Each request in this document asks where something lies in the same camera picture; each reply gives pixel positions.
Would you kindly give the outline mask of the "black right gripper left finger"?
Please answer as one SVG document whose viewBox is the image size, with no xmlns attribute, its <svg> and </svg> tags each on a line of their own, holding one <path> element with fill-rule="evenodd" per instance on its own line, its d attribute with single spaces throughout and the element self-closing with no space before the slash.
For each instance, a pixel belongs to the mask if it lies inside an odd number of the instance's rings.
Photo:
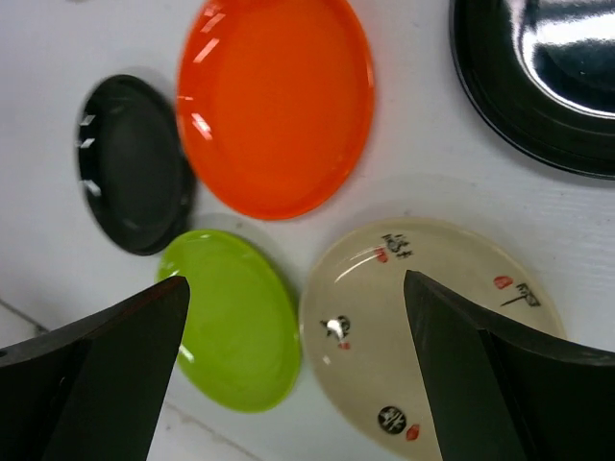
<svg viewBox="0 0 615 461">
<path fill-rule="evenodd" d="M 173 276 L 2 349 L 2 459 L 146 459 L 189 299 Z"/>
</svg>

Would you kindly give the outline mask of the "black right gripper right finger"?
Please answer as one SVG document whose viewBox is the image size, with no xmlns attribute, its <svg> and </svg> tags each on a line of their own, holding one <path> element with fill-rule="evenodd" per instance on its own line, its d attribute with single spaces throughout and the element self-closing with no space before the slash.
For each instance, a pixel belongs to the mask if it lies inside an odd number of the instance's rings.
<svg viewBox="0 0 615 461">
<path fill-rule="evenodd" d="M 614 354 L 408 271 L 406 314 L 446 460 L 611 460 Z"/>
</svg>

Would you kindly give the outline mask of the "beige plate with calligraphy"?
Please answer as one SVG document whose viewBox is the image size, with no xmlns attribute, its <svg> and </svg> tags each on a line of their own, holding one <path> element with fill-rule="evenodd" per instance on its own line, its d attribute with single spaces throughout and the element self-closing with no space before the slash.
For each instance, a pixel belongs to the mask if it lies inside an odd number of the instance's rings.
<svg viewBox="0 0 615 461">
<path fill-rule="evenodd" d="M 428 218 L 353 230 L 313 268 L 300 331 L 316 379 L 347 421 L 408 460 L 437 460 L 431 410 L 406 316 L 418 271 L 462 297 L 555 337 L 565 334 L 537 279 L 495 243 Z"/>
</svg>

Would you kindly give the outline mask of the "lime green plate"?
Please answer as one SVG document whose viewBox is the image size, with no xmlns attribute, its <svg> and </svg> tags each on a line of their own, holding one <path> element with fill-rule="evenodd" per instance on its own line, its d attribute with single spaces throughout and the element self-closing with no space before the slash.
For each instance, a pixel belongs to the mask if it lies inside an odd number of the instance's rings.
<svg viewBox="0 0 615 461">
<path fill-rule="evenodd" d="M 191 230 L 162 253 L 158 279 L 186 278 L 178 364 L 205 396 L 258 413 L 291 392 L 301 368 L 297 305 L 270 260 L 223 230 Z"/>
</svg>

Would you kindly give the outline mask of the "small black plate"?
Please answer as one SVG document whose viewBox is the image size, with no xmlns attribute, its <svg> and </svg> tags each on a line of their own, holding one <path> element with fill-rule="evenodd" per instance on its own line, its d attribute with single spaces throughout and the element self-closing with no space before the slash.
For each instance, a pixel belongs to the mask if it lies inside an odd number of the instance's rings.
<svg viewBox="0 0 615 461">
<path fill-rule="evenodd" d="M 86 204 L 117 247 L 154 255 L 186 231 L 196 180 L 172 105 L 147 82 L 102 80 L 80 108 L 74 146 Z"/>
</svg>

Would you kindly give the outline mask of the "glossy black plate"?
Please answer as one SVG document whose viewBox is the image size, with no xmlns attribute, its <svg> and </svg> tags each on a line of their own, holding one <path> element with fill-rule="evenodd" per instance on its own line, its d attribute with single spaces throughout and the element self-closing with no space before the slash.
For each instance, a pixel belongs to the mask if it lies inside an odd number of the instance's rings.
<svg viewBox="0 0 615 461">
<path fill-rule="evenodd" d="M 453 1 L 449 40 L 465 94 L 503 140 L 613 180 L 613 2 Z"/>
</svg>

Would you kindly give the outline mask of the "orange plastic plate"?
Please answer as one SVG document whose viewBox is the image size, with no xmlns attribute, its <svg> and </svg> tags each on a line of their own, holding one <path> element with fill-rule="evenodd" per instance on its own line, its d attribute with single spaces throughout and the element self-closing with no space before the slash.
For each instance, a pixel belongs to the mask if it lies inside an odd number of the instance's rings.
<svg viewBox="0 0 615 461">
<path fill-rule="evenodd" d="M 225 205 L 262 220 L 294 218 L 352 173 L 375 88 L 348 2 L 208 1 L 180 60 L 180 137 L 196 176 Z"/>
</svg>

